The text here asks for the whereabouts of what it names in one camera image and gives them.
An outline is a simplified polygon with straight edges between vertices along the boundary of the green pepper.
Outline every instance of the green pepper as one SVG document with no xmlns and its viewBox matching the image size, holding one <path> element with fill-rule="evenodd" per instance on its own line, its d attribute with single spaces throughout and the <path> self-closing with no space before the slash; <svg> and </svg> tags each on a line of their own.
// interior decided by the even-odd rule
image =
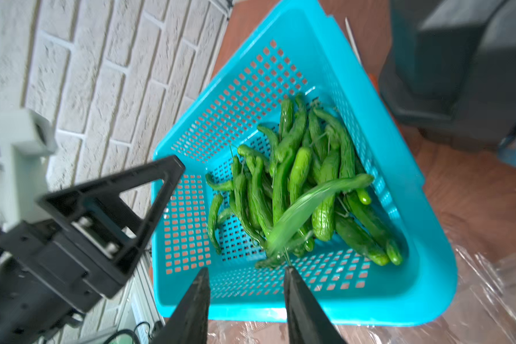
<svg viewBox="0 0 516 344">
<path fill-rule="evenodd" d="M 214 191 L 231 191 L 233 190 L 233 181 L 227 181 L 223 183 L 216 184 L 212 180 L 212 175 L 210 173 L 207 173 L 205 175 L 206 183 L 209 187 L 211 187 Z"/>
<path fill-rule="evenodd" d="M 245 160 L 247 162 L 247 166 L 249 168 L 249 171 L 251 174 L 254 173 L 254 168 L 256 166 L 256 160 L 257 160 L 258 157 L 254 157 L 254 156 L 248 156 L 247 159 Z M 271 182 L 271 178 L 268 177 L 267 174 L 263 173 L 262 174 L 262 185 L 263 185 L 263 190 L 264 192 L 266 193 L 266 196 L 268 196 L 269 198 L 272 198 L 273 197 L 273 189 L 272 189 L 272 186 L 271 186 L 272 182 Z"/>
<path fill-rule="evenodd" d="M 292 127 L 292 115 L 294 104 L 289 98 L 285 98 L 281 102 L 281 119 L 279 120 L 279 140 L 283 139 L 290 132 Z"/>
<path fill-rule="evenodd" d="M 253 194 L 253 184 L 252 184 L 252 176 L 247 176 L 247 199 L 249 200 L 249 220 L 250 224 L 253 225 L 254 228 L 260 228 L 260 223 L 258 222 L 258 210 L 256 209 L 256 203 L 254 202 Z"/>
<path fill-rule="evenodd" d="M 315 152 L 311 153 L 311 176 L 315 184 L 318 184 L 321 179 L 321 162 Z"/>
<path fill-rule="evenodd" d="M 252 157 L 259 156 L 264 160 L 266 169 L 269 169 L 269 160 L 267 159 L 267 157 L 265 155 L 263 155 L 261 152 L 255 150 L 254 148 L 250 148 L 247 145 L 240 145 L 239 147 L 237 147 L 237 153 L 239 153 L 239 155 L 241 155 L 241 156 L 244 156 L 245 159 L 248 159 L 248 157 L 250 157 L 250 156 L 252 156 Z"/>
<path fill-rule="evenodd" d="M 315 114 L 325 120 L 335 130 L 340 142 L 340 178 L 351 178 L 355 175 L 355 153 L 351 137 L 343 123 L 333 115 L 320 108 L 314 108 Z"/>
<path fill-rule="evenodd" d="M 369 258 L 373 263 L 380 266 L 390 262 L 386 252 L 354 220 L 336 213 L 335 223 L 338 235 L 356 253 Z"/>
<path fill-rule="evenodd" d="M 245 233 L 249 237 L 256 240 L 258 244 L 263 249 L 265 249 L 266 241 L 258 234 L 256 228 L 254 228 L 252 224 L 250 224 L 250 221 L 248 219 L 248 206 L 249 205 L 247 202 L 247 177 L 243 173 L 241 173 L 235 178 L 235 214 L 239 218 L 239 221 L 241 222 L 241 225 Z"/>
<path fill-rule="evenodd" d="M 289 155 L 277 167 L 277 174 L 273 179 L 273 223 L 275 224 L 289 206 L 288 181 L 290 168 L 294 161 L 294 151 L 289 151 Z"/>
<path fill-rule="evenodd" d="M 280 163 L 287 158 L 290 151 L 295 152 L 300 147 L 300 143 L 302 143 L 302 137 L 306 131 L 307 118 L 308 116 L 306 115 L 305 109 L 298 110 L 296 113 L 294 126 L 290 130 L 289 134 L 285 136 L 285 138 L 279 143 L 279 146 L 277 146 L 275 151 L 275 158 Z"/>
<path fill-rule="evenodd" d="M 327 133 L 330 147 L 333 149 L 340 149 L 340 140 L 338 139 L 338 135 L 330 124 L 327 124 L 325 127 L 325 133 Z"/>
<path fill-rule="evenodd" d="M 309 129 L 304 131 L 304 136 L 302 137 L 302 147 L 311 147 L 311 134 Z"/>
<path fill-rule="evenodd" d="M 363 167 L 363 164 L 361 163 L 361 160 L 359 160 L 359 157 L 355 160 L 355 171 L 357 173 L 367 173 L 367 172 L 365 172 L 365 169 Z M 365 205 L 371 204 L 371 202 L 372 202 L 371 196 L 369 195 L 367 190 L 357 189 L 355 192 L 358 194 L 359 201 L 361 203 L 363 203 Z"/>
<path fill-rule="evenodd" d="M 263 161 L 262 158 L 256 158 L 256 168 L 253 173 L 251 197 L 256 205 L 256 215 L 258 223 L 262 228 L 264 235 L 267 237 L 273 228 L 273 215 L 271 203 L 266 201 L 262 186 Z"/>
<path fill-rule="evenodd" d="M 302 138 L 302 147 L 311 148 L 311 136 L 310 136 L 310 131 L 309 130 L 306 130 L 304 132 L 304 137 Z M 317 185 L 317 182 L 314 179 L 313 172 L 308 174 L 308 182 L 310 184 Z"/>
<path fill-rule="evenodd" d="M 372 175 L 356 175 L 354 178 L 335 179 L 321 183 L 304 193 L 283 213 L 283 216 L 281 216 L 277 223 L 273 225 L 273 230 L 268 238 L 268 257 L 284 250 L 285 245 L 292 236 L 306 223 L 314 210 L 325 198 L 343 191 L 349 192 L 356 188 L 367 187 L 373 180 L 374 177 Z"/>
<path fill-rule="evenodd" d="M 321 166 L 320 180 L 324 183 L 337 178 L 340 166 L 340 152 L 332 149 Z M 311 223 L 315 237 L 321 241 L 329 241 L 335 233 L 335 195 L 327 197 L 311 215 Z"/>
<path fill-rule="evenodd" d="M 258 125 L 258 131 L 266 135 L 269 141 L 269 174 L 275 175 L 275 171 L 277 170 L 277 160 L 275 159 L 275 151 L 277 150 L 277 146 L 279 145 L 279 138 L 272 129 L 265 127 L 261 124 Z"/>
<path fill-rule="evenodd" d="M 216 240 L 216 234 L 214 233 L 216 229 L 216 219 L 218 218 L 218 210 L 223 203 L 223 196 L 221 194 L 216 194 L 212 198 L 212 204 L 210 205 L 210 210 L 208 211 L 208 223 L 206 225 L 206 232 L 208 237 L 210 238 L 210 243 L 214 246 L 217 254 L 222 253 L 222 249 L 220 248 L 220 244 L 218 244 L 218 240 Z"/>
<path fill-rule="evenodd" d="M 266 194 L 266 196 L 269 197 L 269 199 L 273 198 L 273 186 L 272 185 L 273 185 L 273 182 L 271 181 L 271 178 L 267 174 L 262 173 L 263 191 Z"/>
<path fill-rule="evenodd" d="M 227 221 L 229 217 L 231 217 L 234 214 L 231 207 L 225 208 L 222 210 L 222 212 L 218 215 L 218 220 L 216 221 L 216 226 L 219 226 Z"/>
<path fill-rule="evenodd" d="M 314 143 L 314 150 L 317 153 L 320 161 L 323 161 L 327 157 L 329 150 L 328 140 L 323 135 L 321 124 L 319 123 L 319 119 L 313 110 L 308 113 L 308 120 L 308 127 L 310 128 L 311 140 Z"/>
<path fill-rule="evenodd" d="M 237 208 L 235 206 L 235 193 L 233 191 L 229 192 L 229 208 L 231 209 L 231 211 L 233 211 L 235 216 L 237 216 Z"/>
<path fill-rule="evenodd" d="M 241 165 L 241 161 L 237 155 L 232 156 L 233 162 L 231 163 L 231 174 L 233 175 L 233 180 L 241 173 L 243 170 L 243 166 Z"/>
<path fill-rule="evenodd" d="M 375 214 L 373 208 L 362 204 L 355 193 L 348 193 L 344 197 L 344 203 L 359 222 L 371 233 L 373 239 L 386 251 L 392 263 L 395 265 L 401 264 L 403 257 L 397 240 L 388 229 L 388 226 Z"/>
<path fill-rule="evenodd" d="M 310 171 L 311 154 L 311 149 L 306 147 L 301 147 L 296 153 L 296 158 L 294 159 L 294 165 L 290 171 L 289 178 L 289 199 L 291 204 L 296 202 L 298 197 L 302 194 L 302 186 L 304 185 Z M 308 229 L 305 226 L 302 226 L 296 234 L 300 237 L 305 237 L 307 232 Z M 308 252 L 311 252 L 314 249 L 314 246 L 315 241 L 313 238 L 309 239 L 304 244 L 304 248 Z"/>
<path fill-rule="evenodd" d="M 302 92 L 299 92 L 296 95 L 296 97 L 294 97 L 294 101 L 296 102 L 296 105 L 298 106 L 298 111 L 306 110 L 306 100 L 304 99 L 304 94 Z"/>
<path fill-rule="evenodd" d="M 247 156 L 245 158 L 245 164 L 249 168 L 250 173 L 252 173 L 256 165 L 256 158 L 254 156 Z"/>
</svg>

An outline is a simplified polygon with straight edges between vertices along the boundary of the clear plastic sheet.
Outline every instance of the clear plastic sheet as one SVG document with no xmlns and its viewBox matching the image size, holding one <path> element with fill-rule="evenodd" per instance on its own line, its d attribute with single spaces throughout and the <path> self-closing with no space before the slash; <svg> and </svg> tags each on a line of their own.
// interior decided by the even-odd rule
<svg viewBox="0 0 516 344">
<path fill-rule="evenodd" d="M 492 264 L 454 247 L 458 290 L 437 320 L 419 327 L 337 326 L 351 344 L 516 344 L 516 253 Z M 286 323 L 210 321 L 208 343 L 288 343 Z"/>
</svg>

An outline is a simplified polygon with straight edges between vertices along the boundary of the white stick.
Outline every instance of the white stick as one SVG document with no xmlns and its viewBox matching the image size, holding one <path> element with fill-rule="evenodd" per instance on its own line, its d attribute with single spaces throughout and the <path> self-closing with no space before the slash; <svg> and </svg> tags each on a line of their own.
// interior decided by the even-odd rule
<svg viewBox="0 0 516 344">
<path fill-rule="evenodd" d="M 345 18 L 345 22 L 346 22 L 346 31 L 348 32 L 348 38 L 350 38 L 351 49 L 354 51 L 355 57 L 358 59 L 359 64 L 363 65 L 361 63 L 361 56 L 359 56 L 358 46 L 355 45 L 354 34 L 351 31 L 350 23 L 348 22 L 348 17 Z"/>
</svg>

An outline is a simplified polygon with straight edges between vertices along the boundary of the metal bolt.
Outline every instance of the metal bolt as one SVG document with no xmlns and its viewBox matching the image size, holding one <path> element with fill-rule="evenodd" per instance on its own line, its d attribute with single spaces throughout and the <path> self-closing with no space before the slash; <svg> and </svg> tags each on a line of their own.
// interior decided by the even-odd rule
<svg viewBox="0 0 516 344">
<path fill-rule="evenodd" d="M 119 251 L 119 247 L 115 243 L 109 243 L 105 246 L 105 251 L 110 254 L 115 254 Z"/>
<path fill-rule="evenodd" d="M 74 320 L 76 320 L 76 321 L 83 321 L 84 320 L 83 316 L 78 314 L 78 313 L 73 314 L 72 318 Z"/>
<path fill-rule="evenodd" d="M 93 222 L 90 218 L 83 216 L 78 220 L 78 224 L 82 228 L 88 228 L 93 224 Z"/>
</svg>

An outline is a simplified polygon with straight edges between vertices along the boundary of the brown table surface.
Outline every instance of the brown table surface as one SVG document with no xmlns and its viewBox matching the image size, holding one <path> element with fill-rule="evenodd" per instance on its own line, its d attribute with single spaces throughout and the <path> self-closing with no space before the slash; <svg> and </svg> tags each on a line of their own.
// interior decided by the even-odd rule
<svg viewBox="0 0 516 344">
<path fill-rule="evenodd" d="M 260 24 L 278 0 L 235 4 L 214 75 Z M 348 17 L 365 71 L 378 78 L 392 44 L 388 0 L 320 0 L 345 32 Z M 426 177 L 424 191 L 453 244 L 496 261 L 516 252 L 516 169 L 491 152 L 464 153 L 426 141 L 401 127 Z"/>
</svg>

